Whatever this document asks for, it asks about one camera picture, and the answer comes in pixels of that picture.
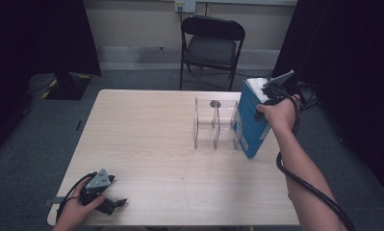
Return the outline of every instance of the blue book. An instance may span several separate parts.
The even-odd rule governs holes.
[[[268,100],[261,90],[262,85],[266,82],[266,79],[260,78],[243,81],[239,102],[242,123],[240,145],[248,159],[255,157],[270,129],[264,115],[257,113],[256,109],[258,104]]]

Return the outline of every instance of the forearm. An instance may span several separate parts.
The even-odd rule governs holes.
[[[334,196],[318,167],[302,149],[288,129],[273,129],[281,150],[284,167],[334,200]],[[313,194],[287,177],[290,199],[303,230],[342,230],[336,214]]]

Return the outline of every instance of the black chair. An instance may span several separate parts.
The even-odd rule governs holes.
[[[190,65],[230,71],[228,90],[231,90],[245,39],[244,28],[232,20],[194,15],[183,20],[181,30],[179,89],[182,89],[183,65],[186,64],[189,72]],[[192,35],[189,45],[186,42],[186,34]]]

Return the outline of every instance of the table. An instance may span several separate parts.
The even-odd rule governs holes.
[[[107,198],[128,198],[111,216],[92,212],[85,225],[293,225],[285,176],[275,165],[272,132],[257,156],[195,149],[195,98],[239,100],[239,92],[102,90],[61,184],[64,196],[87,173],[115,175]],[[58,205],[48,216],[55,223]]]

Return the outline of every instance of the wall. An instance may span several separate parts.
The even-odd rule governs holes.
[[[173,1],[85,0],[84,3],[97,46],[181,46],[180,18],[174,12]],[[244,49],[279,50],[294,4],[196,4],[196,14],[206,12],[209,16],[241,23],[246,30]]]

